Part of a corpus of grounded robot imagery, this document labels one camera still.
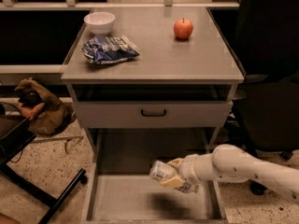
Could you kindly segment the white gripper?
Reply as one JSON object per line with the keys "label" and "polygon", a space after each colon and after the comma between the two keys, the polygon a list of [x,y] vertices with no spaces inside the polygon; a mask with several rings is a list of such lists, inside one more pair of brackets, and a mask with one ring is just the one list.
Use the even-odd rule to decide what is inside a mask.
{"label": "white gripper", "polygon": [[[192,154],[185,158],[176,158],[167,163],[171,167],[179,171],[179,175],[191,185],[197,185],[204,181],[205,174],[203,166],[206,165],[206,157],[204,155]],[[179,175],[162,180],[160,184],[167,189],[176,189],[184,185],[184,180]]]}

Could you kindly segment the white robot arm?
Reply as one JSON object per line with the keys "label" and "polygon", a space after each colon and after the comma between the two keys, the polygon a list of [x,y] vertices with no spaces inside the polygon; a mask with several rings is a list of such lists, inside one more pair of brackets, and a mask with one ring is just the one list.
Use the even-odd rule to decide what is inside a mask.
{"label": "white robot arm", "polygon": [[219,145],[212,153],[188,155],[156,163],[160,183],[167,189],[189,192],[203,181],[240,183],[252,180],[282,197],[299,203],[299,171],[262,161],[232,145]]}

